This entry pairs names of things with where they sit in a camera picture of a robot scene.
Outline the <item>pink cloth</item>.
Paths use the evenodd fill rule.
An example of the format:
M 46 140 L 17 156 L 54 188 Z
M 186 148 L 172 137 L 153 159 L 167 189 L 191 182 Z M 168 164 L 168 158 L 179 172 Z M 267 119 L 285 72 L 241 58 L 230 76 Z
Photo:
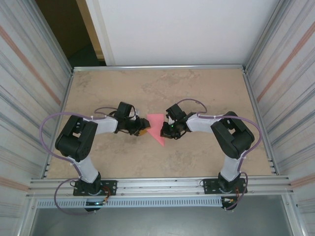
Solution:
M 150 123 L 150 128 L 147 132 L 162 146 L 164 146 L 164 138 L 160 135 L 163 123 L 163 114 L 147 114 L 146 120 Z

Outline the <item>long aluminium table edge rail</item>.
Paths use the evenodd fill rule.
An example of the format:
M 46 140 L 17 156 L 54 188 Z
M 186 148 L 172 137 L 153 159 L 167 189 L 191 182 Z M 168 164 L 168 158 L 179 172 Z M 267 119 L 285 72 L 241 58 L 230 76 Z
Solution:
M 243 69 L 241 64 L 192 64 L 192 65 L 128 65 L 128 66 L 85 66 L 74 67 L 81 71 L 131 71 L 131 70 L 180 70 L 180 69 Z

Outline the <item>wide aluminium mounting rail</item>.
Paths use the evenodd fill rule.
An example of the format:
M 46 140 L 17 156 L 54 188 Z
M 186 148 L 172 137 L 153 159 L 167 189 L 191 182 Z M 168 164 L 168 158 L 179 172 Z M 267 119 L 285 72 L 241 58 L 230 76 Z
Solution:
M 119 178 L 116 198 L 123 197 L 191 197 L 204 195 L 203 177 L 180 178 Z M 52 198 L 63 179 L 35 179 L 31 181 L 27 198 Z M 293 188 L 287 176 L 249 176 L 250 196 L 291 195 Z

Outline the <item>aluminium table side rail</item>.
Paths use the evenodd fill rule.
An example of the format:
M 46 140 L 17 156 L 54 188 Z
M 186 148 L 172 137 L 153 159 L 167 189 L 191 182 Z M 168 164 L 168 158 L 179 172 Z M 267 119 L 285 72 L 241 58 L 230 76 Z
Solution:
M 253 92 L 253 89 L 252 89 L 251 84 L 250 84 L 248 73 L 244 69 L 243 69 L 243 78 L 244 78 L 244 82 L 245 82 L 245 85 L 246 85 L 246 88 L 247 88 L 247 91 L 248 91 L 248 94 L 249 94 L 249 98 L 250 98 L 250 101 L 251 101 L 251 104 L 252 104 L 252 108 L 253 108 L 253 111 L 254 111 L 255 118 L 256 118 L 257 123 L 258 123 L 258 125 L 259 125 L 259 127 L 261 129 L 262 141 L 263 141 L 263 144 L 264 144 L 264 147 L 265 147 L 267 158 L 268 158 L 268 160 L 271 161 L 271 173 L 273 175 L 279 175 L 278 165 L 277 165 L 277 163 L 274 160 L 274 152 L 273 152 L 273 149 L 272 149 L 272 146 L 271 146 L 268 134 L 267 134 L 267 130 L 266 130 L 265 126 L 264 126 L 262 115 L 261 115 L 259 107 L 258 107 L 258 102 L 257 102 L 257 100 L 256 100 L 256 98 L 254 96 L 254 92 Z
M 72 85 L 72 81 L 73 81 L 73 77 L 74 77 L 74 71 L 72 71 L 71 73 L 71 76 L 69 78 L 69 82 L 67 84 L 67 87 L 66 87 L 66 90 L 65 90 L 65 95 L 64 95 L 64 98 L 63 98 L 63 101 L 62 101 L 62 104 L 61 104 L 61 108 L 59 110 L 59 112 L 64 112 L 65 110 L 65 107 L 66 107 L 66 103 L 67 103 L 67 100 L 68 100 L 68 96 L 69 96 L 69 92 L 70 92 L 70 89 L 71 89 L 71 85 Z M 62 122 L 62 116 L 59 115 L 57 117 L 57 123 L 56 123 L 56 127 L 55 127 L 55 130 L 54 130 L 54 134 L 51 138 L 51 141 L 50 141 L 50 145 L 49 145 L 49 150 L 51 152 L 54 151 L 54 148 L 55 148 L 55 140 L 57 138 L 57 135 L 58 135 L 58 131 L 59 131 L 59 128 L 61 126 L 61 122 Z M 52 155 L 51 154 L 48 154 L 47 155 L 47 161 L 46 161 L 46 165 L 44 167 L 44 170 L 43 170 L 43 173 L 42 173 L 42 179 L 45 179 L 47 178 L 47 175 L 48 175 L 48 171 L 49 171 L 49 168 L 50 168 L 50 164 L 51 164 L 51 160 L 52 160 Z

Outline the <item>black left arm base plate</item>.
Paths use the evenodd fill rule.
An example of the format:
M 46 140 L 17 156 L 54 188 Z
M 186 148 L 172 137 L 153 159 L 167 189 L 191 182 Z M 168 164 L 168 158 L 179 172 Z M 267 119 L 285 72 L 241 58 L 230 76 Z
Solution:
M 116 180 L 98 180 L 93 183 L 86 183 L 77 180 L 74 184 L 73 196 L 115 196 L 117 190 Z

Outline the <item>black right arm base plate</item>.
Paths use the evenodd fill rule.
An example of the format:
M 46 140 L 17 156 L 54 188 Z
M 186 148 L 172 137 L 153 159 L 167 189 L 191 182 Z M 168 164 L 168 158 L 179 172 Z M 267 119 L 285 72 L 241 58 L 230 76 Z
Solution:
M 245 193 L 248 192 L 244 178 L 239 178 L 232 182 L 218 178 L 203 179 L 202 187 L 205 194 L 236 194 L 237 190 L 240 194 L 243 193 L 243 191 L 245 191 Z

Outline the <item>aluminium corner post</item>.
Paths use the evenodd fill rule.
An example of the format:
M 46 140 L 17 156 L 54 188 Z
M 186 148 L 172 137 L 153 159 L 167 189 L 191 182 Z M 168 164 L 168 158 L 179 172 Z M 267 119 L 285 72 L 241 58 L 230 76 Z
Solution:
M 292 0 L 279 0 L 276 4 L 276 7 L 268 20 L 266 27 L 264 28 L 256 46 L 254 47 L 252 54 L 248 58 L 247 62 L 244 64 L 243 68 L 245 72 L 249 72 L 256 61 L 259 58 L 259 55 L 262 53 L 264 47 L 267 44 L 267 41 L 273 34 L 274 29 L 276 28 L 278 22 L 283 17 L 284 12 L 286 11 L 287 7 L 290 5 Z
M 60 63 L 62 69 L 64 72 L 66 72 L 69 75 L 72 75 L 73 69 L 66 58 L 59 42 L 57 41 L 55 35 L 53 34 L 51 28 L 49 27 L 46 19 L 44 18 L 41 10 L 39 9 L 37 3 L 35 0 L 30 0 L 31 6 L 33 10 L 35 11 L 35 18 L 36 23 L 39 24 L 39 29 L 44 35 L 44 40 L 48 44 L 48 47 L 56 57 L 57 61 Z

